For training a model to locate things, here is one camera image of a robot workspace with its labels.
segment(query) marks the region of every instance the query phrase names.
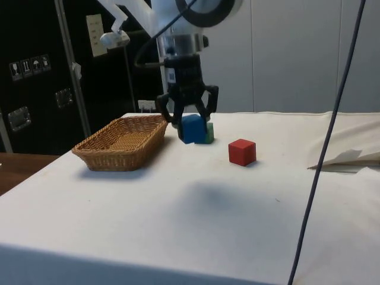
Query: white table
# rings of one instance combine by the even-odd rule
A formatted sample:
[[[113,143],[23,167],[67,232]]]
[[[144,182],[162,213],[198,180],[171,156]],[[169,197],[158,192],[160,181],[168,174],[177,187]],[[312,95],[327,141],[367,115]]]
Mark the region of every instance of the white table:
[[[67,153],[0,197],[0,284],[286,284],[328,115],[215,114],[213,145],[99,173]],[[380,115],[340,115],[337,129]],[[230,164],[228,143],[259,162]],[[322,173],[295,284],[379,284],[380,173]]]

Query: black cable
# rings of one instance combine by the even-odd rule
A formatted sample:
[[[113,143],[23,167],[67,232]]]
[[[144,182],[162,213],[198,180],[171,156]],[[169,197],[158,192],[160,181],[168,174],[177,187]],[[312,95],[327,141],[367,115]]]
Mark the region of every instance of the black cable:
[[[187,5],[187,7],[185,9],[183,9],[172,21],[169,22],[169,24],[167,24],[165,27],[163,27],[157,34],[155,34],[153,37],[151,37],[149,39],[149,41],[147,41],[141,47],[141,49],[137,52],[136,57],[135,57],[135,61],[134,61],[134,65],[137,68],[158,68],[158,67],[163,66],[163,64],[164,64],[163,62],[152,62],[152,63],[139,64],[138,61],[140,60],[140,57],[142,57],[142,55],[146,52],[147,48],[151,44],[153,44],[157,40],[157,38],[159,36],[161,36],[168,28],[170,28],[175,22],[177,22],[178,19],[180,19],[184,15],[184,13],[186,13],[187,10],[189,10],[196,2],[197,2],[197,0],[192,0],[190,2],[190,4]]]
[[[308,205],[306,207],[305,216],[303,217],[303,221],[302,221],[302,227],[301,227],[301,231],[299,234],[296,256],[294,258],[293,268],[292,268],[292,272],[290,273],[288,285],[293,284],[293,280],[294,280],[294,277],[296,274],[298,261],[299,261],[299,257],[301,254],[302,242],[303,242],[303,238],[305,236],[306,225],[308,223],[311,206],[312,206],[313,200],[314,200],[315,190],[316,190],[316,186],[318,184],[319,174],[321,173],[321,170],[322,170],[323,161],[325,159],[325,155],[327,152],[328,143],[330,141],[331,134],[333,132],[335,120],[337,119],[339,105],[340,105],[340,101],[342,98],[344,86],[346,85],[347,77],[348,77],[348,74],[350,71],[351,62],[352,62],[352,58],[353,58],[353,54],[354,54],[354,50],[355,50],[357,35],[359,33],[359,27],[360,27],[360,22],[362,20],[362,15],[363,15],[365,3],[366,3],[366,0],[361,0],[359,11],[357,13],[356,24],[355,24],[355,29],[354,29],[352,41],[351,41],[349,57],[347,58],[347,63],[346,63],[346,67],[344,69],[343,78],[342,78],[341,84],[339,86],[339,91],[338,91],[337,98],[335,101],[334,110],[332,112],[330,125],[328,126],[328,131],[326,133],[326,139],[325,139],[325,142],[324,142],[323,147],[322,147],[321,156],[319,157],[318,166],[316,167],[313,184],[312,184],[311,191],[310,191]]]

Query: metal pole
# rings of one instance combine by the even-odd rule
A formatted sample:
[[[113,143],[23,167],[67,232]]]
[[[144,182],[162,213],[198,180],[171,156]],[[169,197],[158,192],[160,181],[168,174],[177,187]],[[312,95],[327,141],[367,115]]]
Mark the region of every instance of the metal pole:
[[[74,88],[75,98],[77,99],[77,105],[78,105],[78,110],[81,117],[82,128],[83,128],[84,136],[87,138],[91,135],[90,123],[88,122],[86,105],[84,104],[83,93],[82,93],[79,79],[75,75],[74,70],[72,70],[72,64],[75,62],[75,57],[74,57],[74,51],[72,49],[70,33],[67,26],[65,8],[64,8],[64,4],[62,0],[54,0],[54,3],[55,3],[56,11],[57,11],[57,16],[58,16],[59,28],[61,29],[62,40],[64,43],[65,52],[66,52],[67,63],[69,65],[72,86]]]
[[[2,118],[2,113],[0,109],[0,137],[2,142],[4,143],[5,151],[7,153],[13,153],[12,145],[10,138],[8,136],[7,128],[5,127],[4,120]]]

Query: sticker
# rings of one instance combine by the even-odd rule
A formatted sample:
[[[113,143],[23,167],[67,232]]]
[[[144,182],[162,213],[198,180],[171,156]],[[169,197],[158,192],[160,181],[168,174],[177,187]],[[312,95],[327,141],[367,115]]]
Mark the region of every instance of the sticker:
[[[30,59],[31,67],[33,69],[34,74],[38,74],[42,72],[41,59],[39,56]]]
[[[41,56],[41,65],[43,71],[49,71],[52,69],[52,66],[50,65],[50,59],[48,55],[42,55]]]
[[[29,77],[33,75],[29,59],[24,59],[23,61],[20,62],[20,64],[21,64],[21,70],[23,71],[24,77]]]
[[[21,72],[21,66],[19,62],[12,62],[9,64],[11,70],[12,80],[17,81],[23,79],[23,73]]]
[[[107,49],[100,43],[101,36],[105,33],[103,29],[102,15],[89,15],[87,21],[88,35],[90,36],[93,57],[107,54]]]

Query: metal latch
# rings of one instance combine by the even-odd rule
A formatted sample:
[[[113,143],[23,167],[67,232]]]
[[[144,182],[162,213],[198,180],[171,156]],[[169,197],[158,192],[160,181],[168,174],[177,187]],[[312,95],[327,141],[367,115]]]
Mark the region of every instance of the metal latch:
[[[17,132],[31,124],[28,107],[24,106],[8,114],[11,129]]]

